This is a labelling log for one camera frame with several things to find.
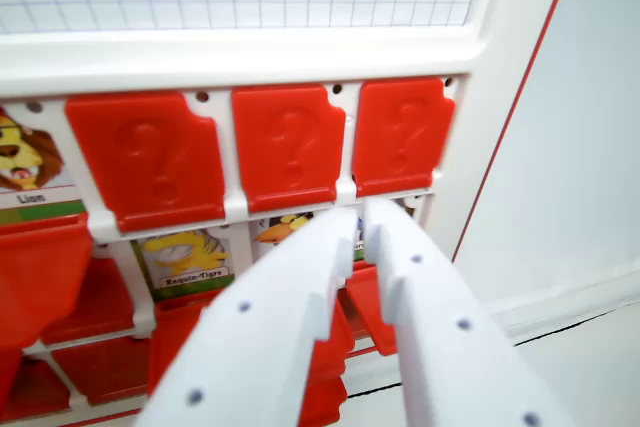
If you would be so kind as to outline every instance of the character card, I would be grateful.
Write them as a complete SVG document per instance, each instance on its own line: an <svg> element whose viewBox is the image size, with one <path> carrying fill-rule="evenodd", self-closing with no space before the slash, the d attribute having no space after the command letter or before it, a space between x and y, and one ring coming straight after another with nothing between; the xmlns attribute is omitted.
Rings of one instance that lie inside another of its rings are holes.
<svg viewBox="0 0 640 427"><path fill-rule="evenodd" d="M51 136L0 108L0 225L84 212Z"/></svg>
<svg viewBox="0 0 640 427"><path fill-rule="evenodd" d="M235 224L132 241L154 300L221 289L233 282L252 262L246 231L246 224Z"/></svg>

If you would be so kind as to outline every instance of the floor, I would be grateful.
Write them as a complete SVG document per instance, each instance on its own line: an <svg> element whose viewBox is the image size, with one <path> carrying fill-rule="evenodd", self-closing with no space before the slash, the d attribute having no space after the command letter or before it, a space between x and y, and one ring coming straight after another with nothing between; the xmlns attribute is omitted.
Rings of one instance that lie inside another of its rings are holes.
<svg viewBox="0 0 640 427"><path fill-rule="evenodd" d="M518 346L580 427L640 425L640 304ZM404 426L402 387L349 399L340 427ZM133 418L100 427L130 427Z"/></svg>

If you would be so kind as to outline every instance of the white wall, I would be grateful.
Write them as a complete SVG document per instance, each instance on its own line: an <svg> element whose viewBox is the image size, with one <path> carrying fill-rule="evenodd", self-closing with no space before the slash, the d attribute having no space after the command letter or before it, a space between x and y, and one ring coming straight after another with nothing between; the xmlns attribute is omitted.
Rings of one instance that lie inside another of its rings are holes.
<svg viewBox="0 0 640 427"><path fill-rule="evenodd" d="M456 260L494 310L546 303L508 324L639 299L639 60L638 0L560 0Z"/></svg>

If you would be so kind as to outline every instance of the screw hole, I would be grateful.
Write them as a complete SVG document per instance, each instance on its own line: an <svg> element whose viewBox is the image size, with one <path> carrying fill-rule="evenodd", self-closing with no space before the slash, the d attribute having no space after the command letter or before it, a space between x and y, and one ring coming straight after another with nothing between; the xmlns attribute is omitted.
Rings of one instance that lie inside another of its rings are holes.
<svg viewBox="0 0 640 427"><path fill-rule="evenodd" d="M528 425L530 427L536 427L540 425L540 418L533 412L527 412L526 414L524 414L522 420L524 420L525 425Z"/></svg>
<svg viewBox="0 0 640 427"><path fill-rule="evenodd" d="M27 102L27 110L34 114L42 112L42 104L40 102Z"/></svg>
<svg viewBox="0 0 640 427"><path fill-rule="evenodd" d="M460 319L457 324L460 330L471 330L471 321L469 319Z"/></svg>
<svg viewBox="0 0 640 427"><path fill-rule="evenodd" d="M187 395L187 404L188 405L198 405L204 397L204 394L200 389L193 389Z"/></svg>

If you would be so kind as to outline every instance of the lion card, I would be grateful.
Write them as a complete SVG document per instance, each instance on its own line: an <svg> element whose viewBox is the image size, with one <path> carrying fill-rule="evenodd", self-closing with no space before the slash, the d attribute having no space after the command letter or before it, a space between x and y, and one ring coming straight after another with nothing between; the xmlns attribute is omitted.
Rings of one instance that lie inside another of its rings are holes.
<svg viewBox="0 0 640 427"><path fill-rule="evenodd" d="M84 211L51 136L0 108L0 225Z"/></svg>

